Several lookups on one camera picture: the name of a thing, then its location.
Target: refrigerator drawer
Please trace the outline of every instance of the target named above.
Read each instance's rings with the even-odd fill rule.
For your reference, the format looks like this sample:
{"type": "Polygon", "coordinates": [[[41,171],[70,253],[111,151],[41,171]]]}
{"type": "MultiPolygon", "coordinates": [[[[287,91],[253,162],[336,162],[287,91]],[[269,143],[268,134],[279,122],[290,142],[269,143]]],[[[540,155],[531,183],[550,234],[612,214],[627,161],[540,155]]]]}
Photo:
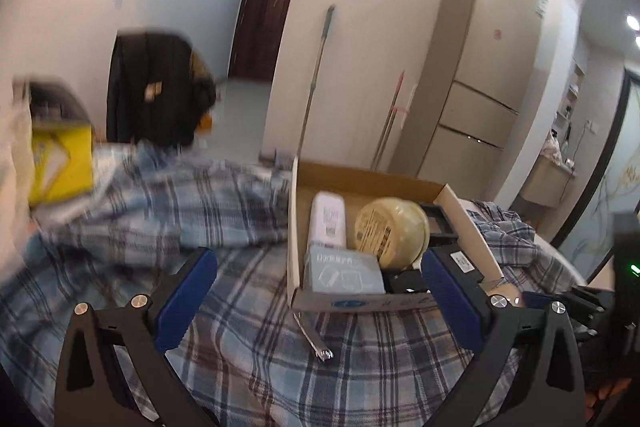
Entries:
{"type": "Polygon", "coordinates": [[[517,117],[503,105],[454,82],[440,124],[504,148],[517,117]]]}
{"type": "Polygon", "coordinates": [[[438,126],[418,179],[449,184],[459,198],[479,199],[489,186],[502,151],[438,126]]]}

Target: wooden door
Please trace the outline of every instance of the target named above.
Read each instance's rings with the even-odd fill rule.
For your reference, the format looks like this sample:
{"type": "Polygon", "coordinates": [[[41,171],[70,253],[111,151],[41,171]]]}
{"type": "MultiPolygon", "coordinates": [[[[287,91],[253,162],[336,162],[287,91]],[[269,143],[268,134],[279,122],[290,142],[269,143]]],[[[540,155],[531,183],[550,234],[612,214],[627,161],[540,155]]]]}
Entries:
{"type": "Polygon", "coordinates": [[[229,76],[273,80],[290,0],[242,0],[229,76]]]}

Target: beige refrigerator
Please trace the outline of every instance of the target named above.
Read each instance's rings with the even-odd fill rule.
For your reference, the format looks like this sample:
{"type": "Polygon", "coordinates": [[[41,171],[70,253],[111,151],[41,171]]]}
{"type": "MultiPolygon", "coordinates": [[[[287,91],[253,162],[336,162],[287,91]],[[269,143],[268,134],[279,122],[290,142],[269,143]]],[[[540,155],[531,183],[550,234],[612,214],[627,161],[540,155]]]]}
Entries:
{"type": "Polygon", "coordinates": [[[481,198],[533,72],[546,0],[441,0],[389,172],[481,198]]]}

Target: white bottle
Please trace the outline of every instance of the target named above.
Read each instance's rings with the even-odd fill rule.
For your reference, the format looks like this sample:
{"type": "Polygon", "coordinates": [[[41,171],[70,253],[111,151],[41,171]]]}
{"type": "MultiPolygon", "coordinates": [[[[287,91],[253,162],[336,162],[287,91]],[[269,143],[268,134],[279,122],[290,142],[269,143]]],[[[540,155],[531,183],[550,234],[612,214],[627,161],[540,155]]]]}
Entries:
{"type": "Polygon", "coordinates": [[[318,192],[311,203],[307,251],[311,245],[346,248],[346,228],[344,198],[330,192],[318,192]]]}

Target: plaid bedsheet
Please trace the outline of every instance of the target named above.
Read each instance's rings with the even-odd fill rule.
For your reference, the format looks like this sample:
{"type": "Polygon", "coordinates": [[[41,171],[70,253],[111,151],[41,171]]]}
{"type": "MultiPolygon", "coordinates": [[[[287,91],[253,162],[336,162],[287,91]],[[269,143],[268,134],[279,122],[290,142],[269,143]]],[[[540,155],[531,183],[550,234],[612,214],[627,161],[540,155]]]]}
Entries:
{"type": "MultiPolygon", "coordinates": [[[[60,349],[80,301],[100,309],[151,292],[185,260],[218,252],[219,272],[177,349],[185,386],[223,425],[422,425],[471,358],[440,312],[319,314],[334,352],[318,362],[286,300],[288,184],[277,172],[139,146],[101,200],[69,225],[34,237],[24,267],[0,287],[0,362],[44,425],[53,423],[60,349]]],[[[507,279],[558,291],[572,280],[532,246],[532,230],[492,204],[473,214],[507,279]]],[[[126,353],[119,358],[141,410],[157,417],[126,353]]],[[[512,354],[482,418],[495,415],[513,378],[512,354]]]]}

